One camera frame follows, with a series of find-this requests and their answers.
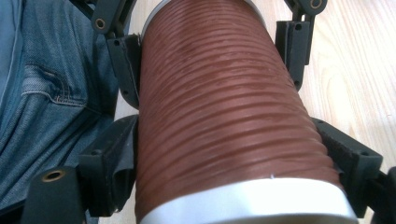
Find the denim jeans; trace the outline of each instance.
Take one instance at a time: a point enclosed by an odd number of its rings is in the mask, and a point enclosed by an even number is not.
[[[38,173],[77,165],[113,121],[118,93],[104,37],[68,0],[25,0],[21,10],[0,107],[0,209],[23,200]]]

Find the ribbed rubber sleeve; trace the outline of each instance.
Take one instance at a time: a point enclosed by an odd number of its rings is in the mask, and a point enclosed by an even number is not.
[[[244,180],[340,186],[260,17],[242,0],[174,0],[143,40],[136,216]]]

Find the light wood surface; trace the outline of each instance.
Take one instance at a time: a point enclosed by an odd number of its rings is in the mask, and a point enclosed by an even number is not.
[[[141,33],[160,0],[138,0],[131,33]],[[268,32],[290,20],[283,0],[256,0]],[[300,95],[308,113],[384,156],[382,171],[396,166],[396,1],[328,0],[317,16],[311,62]],[[136,111],[121,99],[117,119]],[[134,223],[134,196],[100,223]],[[371,212],[361,223],[370,223]]]

